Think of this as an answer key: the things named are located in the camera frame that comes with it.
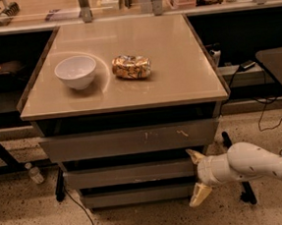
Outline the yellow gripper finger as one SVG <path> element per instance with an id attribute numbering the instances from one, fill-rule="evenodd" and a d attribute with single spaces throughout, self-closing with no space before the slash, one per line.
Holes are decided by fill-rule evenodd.
<path id="1" fill-rule="evenodd" d="M 211 191 L 212 187 L 209 187 L 204 183 L 195 183 L 194 193 L 190 199 L 190 206 L 200 206 L 200 204 L 211 194 Z"/>
<path id="2" fill-rule="evenodd" d="M 188 148 L 186 150 L 186 153 L 191 157 L 191 159 L 192 159 L 192 161 L 195 165 L 198 165 L 200 163 L 200 161 L 205 158 L 205 155 L 203 155 L 199 151 L 194 151 L 190 148 Z"/>

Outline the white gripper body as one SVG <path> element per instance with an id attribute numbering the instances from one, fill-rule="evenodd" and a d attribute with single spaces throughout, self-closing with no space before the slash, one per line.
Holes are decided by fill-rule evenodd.
<path id="1" fill-rule="evenodd" d="M 228 163 L 228 155 L 210 155 L 196 162 L 197 183 L 207 187 L 220 186 L 238 180 L 238 172 Z"/>

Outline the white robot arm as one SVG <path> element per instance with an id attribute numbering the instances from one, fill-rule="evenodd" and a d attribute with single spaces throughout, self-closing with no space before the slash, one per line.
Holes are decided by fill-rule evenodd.
<path id="1" fill-rule="evenodd" d="M 221 155 L 206 156 L 190 148 L 186 153 L 197 166 L 197 181 L 190 206 L 200 206 L 215 186 L 245 182 L 261 176 L 282 181 L 282 155 L 249 142 L 234 143 Z"/>

